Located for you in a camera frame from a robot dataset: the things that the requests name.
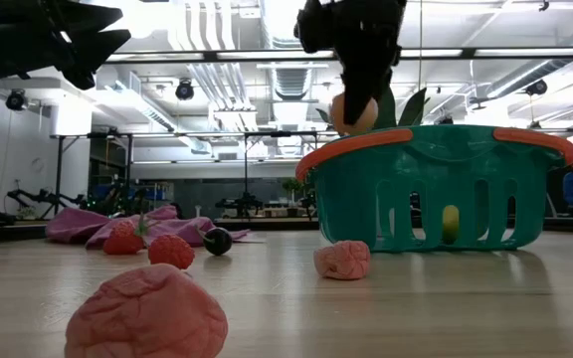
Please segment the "black background stand frame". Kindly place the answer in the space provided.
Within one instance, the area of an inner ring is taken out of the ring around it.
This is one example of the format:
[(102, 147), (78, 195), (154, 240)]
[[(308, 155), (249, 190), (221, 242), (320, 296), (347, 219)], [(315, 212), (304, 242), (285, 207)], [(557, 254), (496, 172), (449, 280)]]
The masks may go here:
[(243, 170), (242, 194), (233, 200), (237, 217), (250, 221), (252, 217), (264, 216), (265, 204), (251, 191), (252, 179), (275, 179), (295, 177), (295, 165), (303, 156), (320, 143), (318, 130), (269, 130), (232, 132), (226, 138), (242, 140), (241, 159), (216, 159), (217, 164), (241, 164)]
[[(133, 134), (110, 129), (108, 132), (52, 134), (51, 138), (58, 141), (56, 184), (50, 194), (54, 214), (68, 207), (91, 210), (111, 218), (132, 213), (130, 191), (133, 187)], [(103, 144), (105, 154), (101, 156), (90, 152), (85, 157), (88, 164), (86, 187), (80, 193), (67, 194), (63, 189), (64, 156), (80, 141), (85, 141), (90, 146), (95, 142)]]

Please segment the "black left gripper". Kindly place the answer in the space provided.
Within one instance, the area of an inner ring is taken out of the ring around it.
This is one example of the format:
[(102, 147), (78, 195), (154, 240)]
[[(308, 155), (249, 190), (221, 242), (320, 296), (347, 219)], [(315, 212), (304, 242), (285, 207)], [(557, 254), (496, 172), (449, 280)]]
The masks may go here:
[(98, 68), (131, 38), (108, 29), (122, 17), (119, 8), (72, 0), (0, 0), (0, 79), (55, 67), (77, 89), (94, 88)]

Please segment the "dark plum toy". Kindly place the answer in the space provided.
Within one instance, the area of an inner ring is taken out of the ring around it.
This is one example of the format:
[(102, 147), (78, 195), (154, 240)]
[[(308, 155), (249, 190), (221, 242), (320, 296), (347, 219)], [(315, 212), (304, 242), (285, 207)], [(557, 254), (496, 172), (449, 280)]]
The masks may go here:
[(213, 228), (208, 231), (194, 227), (196, 233), (201, 238), (205, 249), (213, 256), (222, 256), (230, 250), (233, 244), (231, 234), (222, 228)]

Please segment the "silver ventilation duct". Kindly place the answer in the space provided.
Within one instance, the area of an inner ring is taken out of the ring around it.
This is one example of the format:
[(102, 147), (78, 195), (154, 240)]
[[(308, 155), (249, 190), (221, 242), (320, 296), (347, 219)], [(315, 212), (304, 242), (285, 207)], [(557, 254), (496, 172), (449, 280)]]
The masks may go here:
[[(306, 0), (259, 0), (264, 47), (296, 50), (301, 43), (294, 35), (298, 11)], [(271, 70), (272, 87), (281, 99), (302, 99), (311, 88), (312, 69)]]

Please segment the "pink wrinkled lump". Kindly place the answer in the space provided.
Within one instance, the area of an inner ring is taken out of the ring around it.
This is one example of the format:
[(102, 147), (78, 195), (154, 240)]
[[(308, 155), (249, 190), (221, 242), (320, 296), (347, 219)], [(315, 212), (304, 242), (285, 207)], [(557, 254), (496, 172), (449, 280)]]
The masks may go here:
[(370, 269), (370, 250), (363, 242), (341, 241), (323, 247), (313, 254), (317, 273), (326, 278), (356, 280), (367, 276)]
[(167, 264), (100, 285), (72, 315), (65, 358), (216, 358), (228, 335), (219, 302)]

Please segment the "red toy strawberry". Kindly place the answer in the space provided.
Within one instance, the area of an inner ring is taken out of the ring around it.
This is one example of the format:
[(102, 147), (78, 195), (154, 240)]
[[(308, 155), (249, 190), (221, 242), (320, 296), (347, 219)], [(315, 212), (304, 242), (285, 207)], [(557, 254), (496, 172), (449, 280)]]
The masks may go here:
[(121, 219), (111, 229), (102, 250), (107, 255), (135, 255), (146, 247), (144, 237), (147, 233), (148, 225), (144, 215), (137, 222)]

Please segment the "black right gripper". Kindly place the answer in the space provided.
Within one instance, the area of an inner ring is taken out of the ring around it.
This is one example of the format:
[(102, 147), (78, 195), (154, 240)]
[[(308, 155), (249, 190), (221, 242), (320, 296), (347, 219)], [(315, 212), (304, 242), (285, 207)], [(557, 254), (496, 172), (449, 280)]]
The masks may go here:
[(392, 109), (391, 67), (401, 57), (406, 6), (407, 0), (306, 0), (298, 10), (293, 35), (303, 50), (332, 50), (344, 67), (353, 67), (341, 75), (344, 124), (355, 125), (372, 100)]

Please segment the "purple cloth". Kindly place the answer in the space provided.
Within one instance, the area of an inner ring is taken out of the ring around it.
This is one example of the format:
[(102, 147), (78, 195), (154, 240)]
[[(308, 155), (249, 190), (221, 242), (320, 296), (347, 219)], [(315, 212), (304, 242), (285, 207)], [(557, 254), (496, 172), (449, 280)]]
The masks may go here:
[[(66, 208), (48, 223), (46, 236), (53, 242), (84, 244), (87, 249), (96, 249), (103, 246), (116, 224), (129, 221), (136, 225), (138, 219), (138, 215), (111, 219), (91, 211)], [(145, 219), (147, 222), (156, 222), (156, 225), (149, 228), (143, 237), (147, 244), (151, 244), (159, 236), (173, 234), (181, 237), (191, 247), (202, 247), (203, 240), (198, 235), (197, 229), (207, 232), (216, 228), (216, 225), (206, 217), (178, 219), (176, 208), (171, 205), (146, 213)]]

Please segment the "red toy raspberry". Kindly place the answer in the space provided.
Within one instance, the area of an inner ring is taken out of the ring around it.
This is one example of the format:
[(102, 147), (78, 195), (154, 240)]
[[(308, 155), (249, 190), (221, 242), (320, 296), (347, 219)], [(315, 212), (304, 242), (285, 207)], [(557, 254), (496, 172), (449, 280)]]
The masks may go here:
[(188, 269), (195, 259), (195, 252), (181, 237), (162, 235), (148, 247), (148, 258), (152, 265), (169, 264), (178, 269)]

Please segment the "orange toy peach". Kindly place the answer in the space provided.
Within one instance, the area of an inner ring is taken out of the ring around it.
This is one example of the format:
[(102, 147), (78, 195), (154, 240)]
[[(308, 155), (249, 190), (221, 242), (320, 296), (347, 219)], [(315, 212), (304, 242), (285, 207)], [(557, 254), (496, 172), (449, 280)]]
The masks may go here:
[(370, 131), (376, 122), (379, 114), (377, 102), (371, 98), (360, 114), (355, 124), (344, 123), (345, 93), (337, 95), (330, 107), (329, 118), (333, 122), (335, 130), (341, 135), (358, 135)]

